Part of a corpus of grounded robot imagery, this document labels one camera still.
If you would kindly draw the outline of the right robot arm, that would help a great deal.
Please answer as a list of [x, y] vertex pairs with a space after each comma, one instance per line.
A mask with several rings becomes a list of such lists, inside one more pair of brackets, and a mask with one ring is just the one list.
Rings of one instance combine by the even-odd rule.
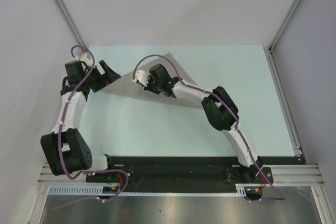
[[223, 87], [207, 90], [192, 85], [179, 76], [171, 77], [162, 64], [151, 67], [148, 72], [139, 70], [136, 75], [144, 90], [199, 102], [210, 125], [223, 132], [235, 150], [243, 179], [254, 183], [261, 177], [263, 162], [246, 140], [239, 123], [238, 108]]

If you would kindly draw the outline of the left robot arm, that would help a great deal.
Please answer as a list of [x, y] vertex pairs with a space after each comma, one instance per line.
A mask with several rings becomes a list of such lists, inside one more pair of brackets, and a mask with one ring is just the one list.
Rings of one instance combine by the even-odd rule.
[[43, 135], [40, 140], [51, 172], [56, 176], [65, 174], [60, 152], [69, 173], [88, 170], [92, 166], [91, 150], [79, 132], [81, 115], [90, 91], [98, 92], [121, 78], [104, 60], [100, 60], [99, 64], [103, 74], [97, 67], [91, 68], [80, 60], [65, 64], [67, 76], [60, 91], [61, 111], [52, 132]]

